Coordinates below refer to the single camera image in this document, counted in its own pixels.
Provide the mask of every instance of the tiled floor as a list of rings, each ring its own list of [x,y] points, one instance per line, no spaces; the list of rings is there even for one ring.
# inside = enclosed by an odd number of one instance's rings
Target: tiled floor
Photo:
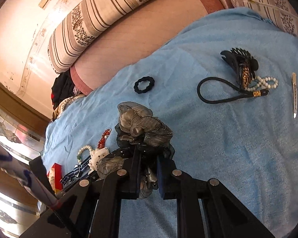
[[[7,237],[19,237],[39,218],[38,209],[0,193],[0,229]]]

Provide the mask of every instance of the blue blanket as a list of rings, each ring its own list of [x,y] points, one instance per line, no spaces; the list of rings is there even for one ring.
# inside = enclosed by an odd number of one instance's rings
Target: blue blanket
[[[268,96],[210,105],[199,100],[196,86],[205,77],[235,82],[222,50],[241,47],[259,62],[261,77],[274,76],[277,89]],[[298,222],[298,114],[293,118],[291,73],[297,73],[298,39],[246,8],[218,11],[179,33],[151,56],[120,70],[103,87],[74,102],[46,131],[43,161],[47,169],[77,163],[84,145],[96,147],[105,129],[106,146],[117,148],[117,105],[133,101],[150,108],[174,136],[174,161],[194,178],[218,178],[276,236]],[[146,94],[134,83],[152,76]],[[210,100],[236,95],[218,82],[206,83]],[[120,237],[176,237],[176,202],[157,191],[144,200],[123,201]]]

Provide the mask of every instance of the wall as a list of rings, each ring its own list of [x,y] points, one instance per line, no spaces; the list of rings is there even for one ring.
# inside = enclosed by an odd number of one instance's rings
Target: wall
[[[7,0],[0,9],[0,82],[12,93],[19,90],[23,69],[32,43],[42,23],[58,0],[48,3],[45,10],[41,0]],[[50,67],[33,74],[28,86],[30,92],[20,94],[26,103],[50,117],[51,86],[57,75]]]

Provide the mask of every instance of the blue towel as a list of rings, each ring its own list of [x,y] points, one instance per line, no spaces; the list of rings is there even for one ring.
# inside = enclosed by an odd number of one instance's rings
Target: blue towel
[[[205,77],[235,83],[235,73],[220,52],[248,50],[261,77],[273,76],[277,89],[268,96],[210,105],[196,87]],[[77,163],[84,145],[97,146],[105,129],[113,131],[106,146],[117,148],[117,105],[133,101],[150,108],[174,136],[174,161],[194,178],[218,178],[277,238],[298,223],[298,114],[293,118],[291,73],[297,73],[298,39],[281,32],[246,8],[212,13],[185,28],[151,56],[120,70],[103,87],[74,102],[46,131],[43,161],[63,173]],[[152,76],[146,94],[134,83]],[[236,95],[229,86],[205,83],[201,92],[217,100]],[[176,202],[157,191],[144,200],[123,201],[119,237],[176,237]]]

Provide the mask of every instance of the black ring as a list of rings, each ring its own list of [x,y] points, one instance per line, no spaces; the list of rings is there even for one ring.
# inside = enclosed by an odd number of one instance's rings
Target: black ring
[[[145,81],[149,81],[149,85],[148,85],[148,87],[146,87],[144,90],[140,90],[140,89],[138,88],[139,83],[140,83],[140,82],[145,82]],[[141,79],[139,79],[139,80],[136,81],[136,83],[135,83],[135,85],[134,85],[134,90],[135,90],[135,92],[137,92],[138,94],[142,94],[142,93],[146,93],[146,92],[152,90],[153,86],[154,86],[154,79],[153,79],[153,77],[149,77],[149,76],[147,76],[147,77],[142,77]]]

